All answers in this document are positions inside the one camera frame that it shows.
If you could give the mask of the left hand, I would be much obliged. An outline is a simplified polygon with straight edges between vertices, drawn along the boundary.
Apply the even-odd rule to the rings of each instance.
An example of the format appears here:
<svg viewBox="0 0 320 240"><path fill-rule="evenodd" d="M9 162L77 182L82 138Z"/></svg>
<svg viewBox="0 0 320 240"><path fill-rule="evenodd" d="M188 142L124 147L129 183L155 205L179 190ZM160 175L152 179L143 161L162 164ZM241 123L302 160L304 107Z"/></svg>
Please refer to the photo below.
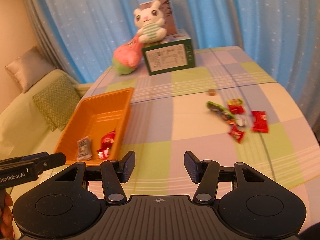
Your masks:
<svg viewBox="0 0 320 240"><path fill-rule="evenodd" d="M14 239L14 230L12 226L12 211L10 207L13 206L11 196L6 192L4 198L4 207L1 209L1 234L3 239Z"/></svg>

